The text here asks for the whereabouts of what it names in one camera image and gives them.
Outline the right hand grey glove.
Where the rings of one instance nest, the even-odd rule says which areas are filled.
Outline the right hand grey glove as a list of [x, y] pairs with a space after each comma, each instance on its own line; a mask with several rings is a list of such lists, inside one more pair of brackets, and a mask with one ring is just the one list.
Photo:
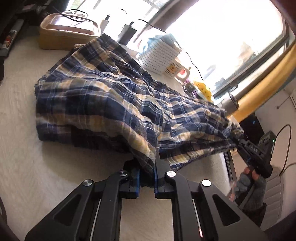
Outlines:
[[265, 192], [266, 180], [246, 167], [233, 188], [234, 201], [241, 210], [255, 211], [264, 205]]

